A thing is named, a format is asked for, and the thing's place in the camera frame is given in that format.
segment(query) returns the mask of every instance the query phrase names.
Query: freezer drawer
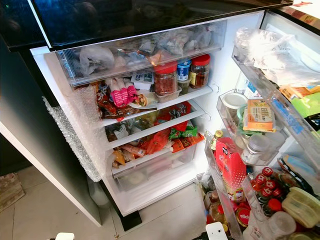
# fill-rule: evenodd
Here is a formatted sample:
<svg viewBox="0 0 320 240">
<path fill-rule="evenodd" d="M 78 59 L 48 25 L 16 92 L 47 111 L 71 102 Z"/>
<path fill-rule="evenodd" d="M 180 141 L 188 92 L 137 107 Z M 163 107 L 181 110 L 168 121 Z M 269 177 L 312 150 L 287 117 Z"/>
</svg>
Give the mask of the freezer drawer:
<svg viewBox="0 0 320 240">
<path fill-rule="evenodd" d="M 113 177 L 119 183 L 122 191 L 131 190 L 142 185 L 151 178 L 160 175 L 164 171 L 170 171 L 185 163 L 191 162 L 195 148 L 196 146 L 191 146 L 175 153 L 166 152 L 147 162 L 116 173 Z"/>
</svg>

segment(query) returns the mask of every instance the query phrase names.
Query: green package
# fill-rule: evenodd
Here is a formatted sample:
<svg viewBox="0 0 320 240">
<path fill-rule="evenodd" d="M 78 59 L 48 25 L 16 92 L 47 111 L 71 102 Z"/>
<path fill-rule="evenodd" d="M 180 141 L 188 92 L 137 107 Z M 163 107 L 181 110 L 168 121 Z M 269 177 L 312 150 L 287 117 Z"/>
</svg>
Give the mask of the green package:
<svg viewBox="0 0 320 240">
<path fill-rule="evenodd" d="M 318 114 L 320 113 L 320 92 L 310 94 L 301 99 L 294 98 L 291 103 L 303 118 Z"/>
</svg>

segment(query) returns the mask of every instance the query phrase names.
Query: glass jar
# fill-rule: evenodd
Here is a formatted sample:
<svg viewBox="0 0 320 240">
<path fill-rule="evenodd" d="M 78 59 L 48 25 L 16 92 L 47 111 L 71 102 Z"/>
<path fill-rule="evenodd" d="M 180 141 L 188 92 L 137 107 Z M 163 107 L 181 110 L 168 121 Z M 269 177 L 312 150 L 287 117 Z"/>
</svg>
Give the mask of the glass jar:
<svg viewBox="0 0 320 240">
<path fill-rule="evenodd" d="M 192 59 L 190 66 L 189 78 L 190 87 L 199 89 L 207 85 L 210 71 L 210 55 L 205 54 Z"/>
<path fill-rule="evenodd" d="M 154 67 L 154 91 L 157 95 L 173 94 L 178 90 L 177 62 Z"/>
</svg>

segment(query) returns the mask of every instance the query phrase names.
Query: plastic wrap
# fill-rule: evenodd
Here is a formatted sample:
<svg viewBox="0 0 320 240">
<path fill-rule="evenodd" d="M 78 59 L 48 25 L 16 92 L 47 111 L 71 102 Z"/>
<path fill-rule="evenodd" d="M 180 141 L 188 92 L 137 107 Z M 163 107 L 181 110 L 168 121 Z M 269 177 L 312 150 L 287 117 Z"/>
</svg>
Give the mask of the plastic wrap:
<svg viewBox="0 0 320 240">
<path fill-rule="evenodd" d="M 109 163 L 106 159 L 112 151 L 105 151 L 109 142 L 104 128 L 98 127 L 100 118 L 95 87 L 79 88 L 67 98 L 68 103 L 61 107 L 51 107 L 43 99 L 85 172 L 94 182 L 98 182 L 107 172 Z M 63 109 L 69 111 L 68 117 Z"/>
</svg>

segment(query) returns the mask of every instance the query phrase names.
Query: plastic container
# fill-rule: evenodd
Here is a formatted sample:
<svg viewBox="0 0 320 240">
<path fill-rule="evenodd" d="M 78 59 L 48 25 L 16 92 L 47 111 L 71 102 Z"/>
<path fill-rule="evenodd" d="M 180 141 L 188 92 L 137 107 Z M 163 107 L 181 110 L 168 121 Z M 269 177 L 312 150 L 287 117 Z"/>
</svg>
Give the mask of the plastic container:
<svg viewBox="0 0 320 240">
<path fill-rule="evenodd" d="M 288 236 L 296 230 L 296 222 L 292 216 L 284 211 L 277 211 L 267 220 L 274 239 Z"/>
<path fill-rule="evenodd" d="M 156 94 L 156 97 L 158 99 L 158 102 L 162 104 L 162 103 L 166 103 L 166 102 L 169 102 L 171 100 L 176 99 L 179 96 L 181 91 L 182 91 L 181 87 L 178 87 L 178 90 L 171 93 L 171 94 L 167 94 L 167 95 Z"/>
<path fill-rule="evenodd" d="M 180 95 L 187 94 L 189 91 L 190 79 L 185 81 L 178 80 L 178 86 L 181 88 Z"/>
<path fill-rule="evenodd" d="M 191 60 L 185 59 L 185 60 L 179 61 L 179 64 L 177 65 L 177 68 L 176 68 L 178 81 L 183 82 L 189 79 L 190 65 L 191 65 Z"/>
<path fill-rule="evenodd" d="M 306 228 L 312 228 L 320 221 L 320 201 L 298 187 L 290 188 L 282 208 Z"/>
<path fill-rule="evenodd" d="M 154 91 L 159 96 L 173 94 L 178 90 L 177 62 L 154 67 Z"/>
<path fill-rule="evenodd" d="M 246 165 L 255 165 L 262 154 L 270 147 L 270 139 L 263 135 L 253 135 L 250 137 L 249 144 L 241 154 L 242 161 Z"/>
<path fill-rule="evenodd" d="M 222 103 L 226 106 L 232 119 L 238 123 L 237 110 L 248 102 L 246 96 L 230 92 L 223 96 Z"/>
<path fill-rule="evenodd" d="M 191 88 L 199 89 L 207 85 L 210 71 L 209 63 L 209 54 L 198 56 L 192 59 L 189 72 Z"/>
</svg>

